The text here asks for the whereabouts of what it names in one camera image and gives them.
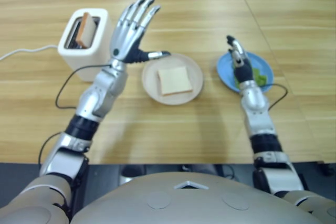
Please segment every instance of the black wire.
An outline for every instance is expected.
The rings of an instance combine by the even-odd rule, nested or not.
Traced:
[[[263,87],[269,87],[269,86],[281,87],[285,90],[285,93],[268,108],[268,111],[270,111],[278,102],[280,102],[288,94],[288,89],[284,85],[281,85],[281,84],[278,84],[278,83],[266,84],[266,85],[262,85],[260,87],[263,88]]]
[[[225,172],[223,170],[224,178],[239,181],[239,179],[236,177],[235,170],[233,169],[233,167],[231,165],[223,165],[223,166],[227,166],[231,170],[231,174],[227,174],[227,175],[225,174]]]
[[[46,146],[46,144],[47,144],[47,143],[48,143],[54,136],[57,136],[57,135],[59,135],[59,134],[61,134],[61,132],[57,132],[57,133],[51,135],[51,136],[48,137],[48,139],[45,140],[45,142],[43,143],[43,145],[42,145],[42,147],[41,147],[41,149],[40,149],[40,152],[39,152],[39,154],[38,154],[38,159],[37,159],[38,169],[41,169],[41,166],[42,166],[42,165],[41,165],[41,156],[42,156],[42,152],[43,152],[44,147]]]
[[[84,66],[84,67],[81,67],[81,68],[77,68],[74,72],[71,73],[71,75],[69,75],[69,77],[67,78],[67,80],[64,82],[64,84],[62,85],[61,89],[59,90],[57,96],[56,96],[56,99],[55,99],[55,106],[59,109],[63,109],[63,110],[66,110],[66,109],[76,109],[75,106],[60,106],[58,105],[58,99],[59,99],[59,96],[61,95],[64,87],[66,86],[66,84],[68,83],[68,81],[71,79],[71,77],[77,73],[79,70],[82,70],[82,69],[85,69],[85,68],[101,68],[101,67],[111,67],[110,64],[103,64],[103,65],[88,65],[88,66]]]

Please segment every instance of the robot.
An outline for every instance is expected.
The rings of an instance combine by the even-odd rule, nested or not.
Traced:
[[[268,100],[254,81],[247,54],[231,36],[227,42],[254,152],[256,188],[203,173],[158,173],[135,178],[72,218],[70,185],[83,175],[88,165],[85,152],[124,89],[127,64],[170,55],[168,51],[139,49],[150,21],[160,9],[155,6],[145,14],[153,2],[137,0],[123,11],[111,38],[108,66],[100,70],[80,97],[73,118],[48,154],[39,177],[0,209],[0,223],[336,223],[336,203],[303,189],[282,151],[268,114]]]

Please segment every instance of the power cord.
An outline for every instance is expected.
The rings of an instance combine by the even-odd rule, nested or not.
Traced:
[[[62,85],[61,89],[58,91],[58,94],[56,96],[56,99],[55,99],[55,106],[59,109],[62,109],[62,110],[66,110],[66,109],[76,109],[75,106],[60,106],[58,104],[58,100],[59,100],[59,97],[64,89],[64,87],[66,86],[66,84],[69,82],[69,80],[71,79],[71,77],[77,73],[79,70],[82,70],[82,69],[85,69],[85,68],[102,68],[102,67],[112,67],[110,64],[102,64],[102,65],[88,65],[88,66],[84,66],[84,67],[81,67],[81,68],[77,68],[74,72],[71,73],[71,75],[69,75],[69,77],[67,78],[67,80],[64,82],[64,84]]]
[[[39,154],[38,154],[38,160],[37,160],[37,164],[38,164],[38,169],[39,169],[39,170],[41,170],[41,167],[42,167],[42,164],[41,164],[41,157],[42,157],[42,152],[43,152],[44,147],[46,146],[46,144],[47,144],[53,137],[55,137],[55,136],[57,136],[57,135],[59,135],[59,134],[61,134],[61,132],[57,132],[57,133],[51,135],[51,136],[48,137],[48,139],[45,140],[45,142],[43,143],[43,145],[42,145],[42,147],[41,147],[41,149],[40,149],[40,152],[39,152]]]
[[[281,84],[278,84],[278,83],[270,83],[270,84],[262,85],[260,87],[263,88],[263,87],[269,87],[269,86],[281,87],[285,90],[285,93],[278,100],[276,100],[274,103],[272,103],[272,105],[268,108],[268,111],[270,111],[278,102],[280,102],[288,94],[288,89],[284,85],[281,85]]]
[[[11,52],[3,55],[2,57],[0,57],[0,61],[6,59],[7,57],[9,57],[9,56],[11,56],[13,54],[16,54],[17,52],[39,52],[39,51],[46,50],[48,48],[57,48],[57,46],[56,45],[46,45],[44,47],[35,48],[35,49],[19,48],[19,49],[11,51]]]
[[[80,68],[76,69],[75,71],[73,71],[73,72],[69,75],[69,77],[66,79],[66,81],[65,81],[64,84],[62,85],[61,89],[59,90],[59,92],[58,92],[58,94],[57,94],[57,96],[56,96],[56,99],[55,99],[55,106],[56,106],[57,108],[59,108],[59,109],[76,109],[75,106],[59,106],[59,104],[58,104],[58,100],[59,100],[59,97],[60,97],[60,95],[61,95],[61,93],[62,93],[62,90],[63,90],[64,87],[67,85],[67,83],[69,82],[69,80],[71,79],[71,77],[72,77],[75,73],[77,73],[79,70],[82,70],[82,69],[85,69],[85,68],[101,68],[101,67],[111,67],[111,65],[110,65],[110,64],[103,64],[103,65],[88,65],[88,66],[80,67]],[[38,168],[39,168],[39,170],[40,170],[41,167],[42,167],[42,165],[41,165],[41,156],[42,156],[42,153],[43,153],[43,150],[44,150],[46,144],[47,144],[53,137],[55,137],[55,136],[57,136],[57,135],[59,135],[59,134],[61,134],[61,132],[57,132],[57,133],[51,135],[50,137],[48,137],[48,138],[44,141],[43,145],[41,146],[41,149],[40,149],[39,154],[38,154],[38,160],[37,160],[37,164],[38,164]]]

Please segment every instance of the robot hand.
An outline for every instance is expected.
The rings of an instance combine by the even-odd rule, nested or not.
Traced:
[[[144,14],[154,1],[137,0],[123,11],[111,39],[112,58],[124,63],[134,63],[170,55],[168,51],[144,52],[139,49],[149,23],[160,10],[160,5],[156,5],[146,15]]]
[[[244,48],[234,37],[228,35],[226,38],[227,43],[232,47],[228,51],[233,59],[234,73],[238,82],[243,83],[254,80],[252,66]]]

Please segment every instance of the wooden table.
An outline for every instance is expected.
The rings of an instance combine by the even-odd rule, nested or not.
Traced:
[[[79,8],[106,8],[115,23],[131,1],[0,0],[0,55],[58,44]],[[204,89],[186,105],[162,105],[142,88],[143,65],[131,65],[125,91],[94,138],[88,154],[92,163],[251,163],[240,98],[215,69],[227,50],[227,34],[261,55],[273,68],[275,82],[289,88],[270,114],[291,160],[335,162],[334,0],[157,3],[162,9],[142,49],[193,58],[203,71]],[[35,163],[43,141],[64,130],[73,115],[54,106],[71,70],[56,50],[48,49],[13,55],[0,63],[0,73],[0,162]],[[61,103],[76,105],[87,86],[74,77]],[[282,93],[273,87],[267,96],[272,102]]]

